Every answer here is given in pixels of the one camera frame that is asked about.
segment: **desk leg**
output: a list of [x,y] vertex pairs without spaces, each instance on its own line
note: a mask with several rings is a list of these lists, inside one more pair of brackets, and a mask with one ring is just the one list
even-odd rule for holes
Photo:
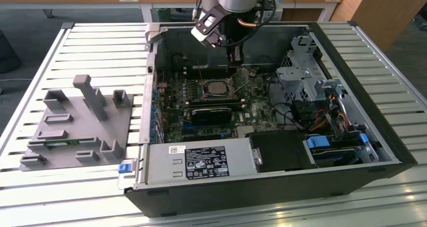
[[43,9],[44,15],[47,18],[53,18],[53,10],[52,9]]
[[151,3],[141,3],[139,4],[140,12],[141,12],[141,18],[145,23],[153,22],[153,16],[152,16],[152,9],[153,5]]
[[325,7],[321,10],[321,13],[319,15],[319,19],[317,19],[319,22],[328,22],[331,20],[336,5],[338,3],[335,2],[325,4]]

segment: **sticker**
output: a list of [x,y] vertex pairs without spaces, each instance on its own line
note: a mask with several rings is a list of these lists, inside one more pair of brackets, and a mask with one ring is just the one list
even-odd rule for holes
[[44,145],[45,146],[67,146],[68,143],[65,143],[65,142],[61,142],[61,143],[45,143]]
[[120,2],[137,2],[139,0],[119,0]]
[[224,146],[191,149],[185,149],[184,146],[183,151],[185,152],[185,176],[188,180],[229,176]]
[[168,147],[169,154],[183,154],[185,150],[185,145],[175,145]]

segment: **blue latch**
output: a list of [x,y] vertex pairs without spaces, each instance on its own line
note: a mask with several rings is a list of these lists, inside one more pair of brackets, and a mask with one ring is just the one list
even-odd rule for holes
[[330,147],[331,146],[328,138],[324,135],[311,136],[307,139],[307,145],[308,145],[309,149],[317,148],[317,147]]
[[370,139],[368,139],[368,137],[367,137],[367,134],[364,134],[364,133],[360,134],[360,139],[362,139],[362,141],[363,141],[364,144],[367,144],[367,143],[370,142]]
[[132,164],[121,163],[119,165],[119,174],[132,173]]

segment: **warning label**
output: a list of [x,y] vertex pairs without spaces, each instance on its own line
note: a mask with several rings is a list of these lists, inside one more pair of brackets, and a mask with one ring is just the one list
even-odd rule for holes
[[188,180],[229,176],[225,147],[185,149]]

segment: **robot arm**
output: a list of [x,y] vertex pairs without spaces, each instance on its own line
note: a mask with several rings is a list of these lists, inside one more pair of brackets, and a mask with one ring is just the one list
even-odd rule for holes
[[[267,11],[271,14],[263,21]],[[276,0],[201,0],[201,13],[191,33],[201,44],[225,47],[228,65],[239,66],[244,62],[243,44],[271,21],[275,11]]]

